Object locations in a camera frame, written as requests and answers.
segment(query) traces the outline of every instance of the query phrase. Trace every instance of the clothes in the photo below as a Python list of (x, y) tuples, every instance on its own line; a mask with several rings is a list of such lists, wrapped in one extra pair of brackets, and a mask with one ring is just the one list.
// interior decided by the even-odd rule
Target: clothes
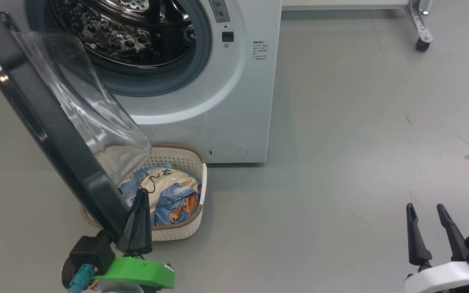
[(200, 199), (200, 182), (173, 169), (171, 164), (138, 170), (132, 180), (120, 188), (129, 206), (139, 188), (147, 189), (151, 224), (154, 226), (186, 221), (197, 209)]

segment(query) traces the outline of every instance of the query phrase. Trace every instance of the rack leg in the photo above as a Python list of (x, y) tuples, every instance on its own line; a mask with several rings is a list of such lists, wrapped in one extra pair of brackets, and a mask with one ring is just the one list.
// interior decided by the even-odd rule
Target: rack leg
[(415, 49), (419, 52), (426, 52), (434, 38), (421, 17), (421, 0), (409, 0), (405, 10), (417, 34), (419, 34), (419, 40), (417, 40)]
[(421, 14), (422, 15), (429, 15), (430, 8), (432, 7), (432, 3), (434, 0), (424, 0), (423, 5), (421, 5)]

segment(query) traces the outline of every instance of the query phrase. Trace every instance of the floor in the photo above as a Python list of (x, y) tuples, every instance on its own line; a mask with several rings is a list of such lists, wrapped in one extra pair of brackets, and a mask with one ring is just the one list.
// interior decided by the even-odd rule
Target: floor
[[(469, 235), (469, 2), (425, 21), (422, 54), (403, 11), (284, 13), (268, 162), (210, 169), (199, 231), (148, 255), (176, 268), (168, 292), (404, 292), (409, 202), (449, 261), (435, 206)], [(0, 117), (0, 292), (61, 293), (96, 231), (2, 96)]]

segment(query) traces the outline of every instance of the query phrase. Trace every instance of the front-loading washing machine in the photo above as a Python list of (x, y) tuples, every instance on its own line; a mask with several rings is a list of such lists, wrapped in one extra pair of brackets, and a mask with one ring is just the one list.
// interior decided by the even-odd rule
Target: front-loading washing machine
[(281, 0), (0, 0), (21, 31), (65, 30), (153, 142), (264, 162)]

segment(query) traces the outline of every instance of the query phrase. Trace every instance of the white plastic basket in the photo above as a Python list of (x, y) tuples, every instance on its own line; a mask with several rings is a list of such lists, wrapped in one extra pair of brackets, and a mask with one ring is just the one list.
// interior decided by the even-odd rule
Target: white plastic basket
[[(197, 150), (190, 146), (155, 143), (153, 144), (153, 150), (149, 158), (135, 171), (155, 167), (163, 163), (171, 163), (175, 169), (186, 172), (201, 180), (202, 192), (197, 209), (187, 221), (174, 225), (152, 226), (151, 237), (153, 241), (175, 241), (188, 238), (198, 230), (202, 221), (202, 209), (204, 207), (207, 187), (207, 167), (205, 159)], [(99, 225), (91, 219), (83, 206), (81, 206), (81, 213), (88, 224), (99, 227)]]

